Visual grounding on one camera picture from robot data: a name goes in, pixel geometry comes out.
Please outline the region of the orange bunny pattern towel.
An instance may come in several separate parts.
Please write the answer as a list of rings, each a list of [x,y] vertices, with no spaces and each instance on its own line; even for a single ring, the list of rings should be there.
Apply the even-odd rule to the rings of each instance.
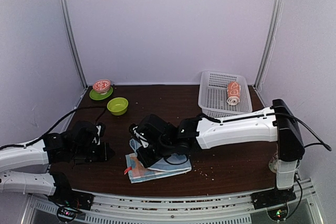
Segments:
[[[240,84],[232,81],[227,86],[227,101],[229,105],[235,106],[240,102]]]

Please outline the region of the blue patchwork towel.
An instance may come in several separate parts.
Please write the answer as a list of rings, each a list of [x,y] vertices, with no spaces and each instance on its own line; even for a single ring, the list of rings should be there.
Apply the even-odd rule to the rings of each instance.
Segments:
[[[133,153],[125,156],[127,167],[124,174],[128,175],[132,184],[186,174],[192,170],[190,160],[177,154],[173,154],[167,159],[160,158],[158,162],[149,168],[145,168],[138,160],[140,156],[135,153],[141,147],[141,144],[135,139],[131,139],[129,145],[133,149]]]

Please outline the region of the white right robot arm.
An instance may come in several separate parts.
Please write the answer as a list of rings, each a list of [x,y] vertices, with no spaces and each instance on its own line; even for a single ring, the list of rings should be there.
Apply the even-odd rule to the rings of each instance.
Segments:
[[[279,204],[289,196],[298,162],[305,153],[298,124],[299,120],[286,103],[275,99],[272,106],[252,113],[223,118],[201,113],[183,119],[178,126],[150,114],[138,125],[130,126],[129,131],[140,144],[136,154],[145,168],[174,154],[188,156],[196,148],[207,150],[229,144],[276,142],[276,187],[269,192],[269,199]]]

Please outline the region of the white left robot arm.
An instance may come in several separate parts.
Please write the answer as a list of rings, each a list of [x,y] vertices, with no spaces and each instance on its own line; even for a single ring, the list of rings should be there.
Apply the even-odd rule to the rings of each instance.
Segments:
[[[43,194],[59,204],[71,205],[78,200],[63,173],[32,174],[21,168],[56,163],[92,164],[107,162],[115,152],[102,142],[103,129],[80,129],[50,133],[1,149],[1,192]]]

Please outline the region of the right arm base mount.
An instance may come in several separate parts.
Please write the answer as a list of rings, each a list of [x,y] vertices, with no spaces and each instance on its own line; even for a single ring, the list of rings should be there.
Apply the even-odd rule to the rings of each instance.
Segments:
[[[251,194],[255,210],[266,209],[268,217],[273,221],[285,221],[289,216],[288,202],[295,200],[293,187],[280,190],[273,188]]]

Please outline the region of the white plastic basket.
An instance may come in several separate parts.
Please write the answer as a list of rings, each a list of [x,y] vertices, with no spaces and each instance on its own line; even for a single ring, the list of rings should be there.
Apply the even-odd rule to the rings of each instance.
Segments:
[[[227,103],[227,88],[231,82],[240,85],[240,102]],[[215,71],[204,71],[199,85],[198,106],[202,112],[213,118],[246,114],[253,111],[249,88],[245,77]]]

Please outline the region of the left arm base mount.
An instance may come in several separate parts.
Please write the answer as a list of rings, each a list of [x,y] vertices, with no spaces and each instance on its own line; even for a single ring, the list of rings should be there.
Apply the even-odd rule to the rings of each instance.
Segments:
[[[63,173],[51,173],[53,186],[55,191],[52,195],[48,195],[48,200],[59,207],[67,207],[77,214],[81,214],[81,210],[91,210],[94,195],[77,190],[73,190],[70,182]]]

